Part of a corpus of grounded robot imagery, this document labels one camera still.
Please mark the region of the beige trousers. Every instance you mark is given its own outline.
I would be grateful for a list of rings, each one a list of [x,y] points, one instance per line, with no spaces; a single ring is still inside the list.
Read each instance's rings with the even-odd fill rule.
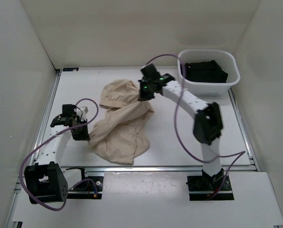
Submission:
[[[88,142],[96,155],[111,163],[132,165],[149,149],[144,127],[154,109],[149,101],[139,101],[138,97],[138,85],[128,79],[104,86],[99,105],[106,114],[94,124]]]

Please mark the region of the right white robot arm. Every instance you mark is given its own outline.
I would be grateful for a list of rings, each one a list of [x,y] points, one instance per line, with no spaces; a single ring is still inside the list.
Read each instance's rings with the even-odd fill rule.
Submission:
[[[203,185],[208,190],[215,189],[224,177],[220,162],[220,137],[223,129],[220,108],[216,102],[207,103],[199,99],[170,74],[160,75],[153,64],[141,69],[143,75],[139,80],[139,100],[149,101],[155,93],[161,94],[176,103],[176,111],[181,107],[194,120],[193,136],[201,144],[203,164]]]

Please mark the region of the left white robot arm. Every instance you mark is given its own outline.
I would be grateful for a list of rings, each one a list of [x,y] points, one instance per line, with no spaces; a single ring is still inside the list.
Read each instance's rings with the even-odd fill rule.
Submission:
[[[68,181],[60,163],[70,139],[89,141],[87,113],[88,108],[85,106],[64,104],[62,113],[53,118],[50,124],[50,136],[54,138],[44,146],[36,163],[25,168],[27,189],[39,201],[66,202]]]

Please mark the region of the blue corner label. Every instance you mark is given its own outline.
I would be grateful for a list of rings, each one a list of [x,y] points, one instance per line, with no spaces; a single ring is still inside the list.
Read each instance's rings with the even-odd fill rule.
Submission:
[[[65,67],[62,69],[63,72],[77,72],[79,71],[78,67]]]

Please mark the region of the black folded garment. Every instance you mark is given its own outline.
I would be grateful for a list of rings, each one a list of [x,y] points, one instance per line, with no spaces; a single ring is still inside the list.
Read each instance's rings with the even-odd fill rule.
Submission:
[[[185,63],[186,79],[198,83],[226,83],[228,73],[215,60]]]

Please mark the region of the white plastic basket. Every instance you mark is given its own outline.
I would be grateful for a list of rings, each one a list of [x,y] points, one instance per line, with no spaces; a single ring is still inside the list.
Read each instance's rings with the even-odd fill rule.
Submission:
[[[223,96],[232,86],[238,84],[241,79],[234,56],[225,50],[185,49],[178,54],[178,57],[178,76],[176,79],[180,84],[184,80],[184,76],[181,73],[181,63],[199,63],[214,60],[228,74],[225,83],[192,82],[186,79],[185,88],[196,96]]]

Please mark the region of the aluminium left side rail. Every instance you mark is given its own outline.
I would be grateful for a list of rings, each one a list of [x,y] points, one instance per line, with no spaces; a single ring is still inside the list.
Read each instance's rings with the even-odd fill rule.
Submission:
[[[49,120],[49,115],[50,115],[51,108],[52,108],[54,98],[55,98],[55,94],[56,94],[56,91],[57,91],[57,88],[58,88],[58,85],[59,85],[61,72],[62,72],[62,69],[56,70],[56,77],[55,77],[54,83],[53,83],[52,88],[51,88],[50,93],[49,93],[49,97],[48,97],[48,100],[47,100],[47,104],[45,106],[44,114],[43,114],[43,117],[42,117],[42,120],[41,120],[41,124],[39,126],[39,131],[38,131],[38,134],[37,134],[37,138],[35,140],[35,144],[33,146],[33,150],[36,149],[39,145],[41,145],[41,143],[43,142],[46,126],[47,126],[47,123],[48,123],[48,120]]]

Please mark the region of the aluminium front rail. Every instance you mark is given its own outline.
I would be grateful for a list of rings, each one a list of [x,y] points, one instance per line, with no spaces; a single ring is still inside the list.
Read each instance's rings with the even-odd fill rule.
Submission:
[[[201,171],[201,166],[85,166],[88,172],[193,172]],[[230,171],[257,171],[255,165],[233,166]]]

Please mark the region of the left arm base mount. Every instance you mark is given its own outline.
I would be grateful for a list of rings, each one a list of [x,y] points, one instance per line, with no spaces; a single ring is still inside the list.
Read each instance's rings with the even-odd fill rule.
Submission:
[[[68,183],[68,199],[102,199],[104,174],[87,171],[84,167],[70,167],[63,171]]]

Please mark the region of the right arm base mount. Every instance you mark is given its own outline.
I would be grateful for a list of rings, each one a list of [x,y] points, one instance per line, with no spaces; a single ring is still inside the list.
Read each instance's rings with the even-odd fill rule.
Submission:
[[[206,201],[212,194],[214,194],[215,190],[221,186],[222,180],[223,179],[219,180],[216,184],[210,187],[209,184],[205,183],[203,176],[187,176],[186,185],[188,186],[189,200]],[[229,176],[226,177],[223,186],[211,200],[234,200]]]

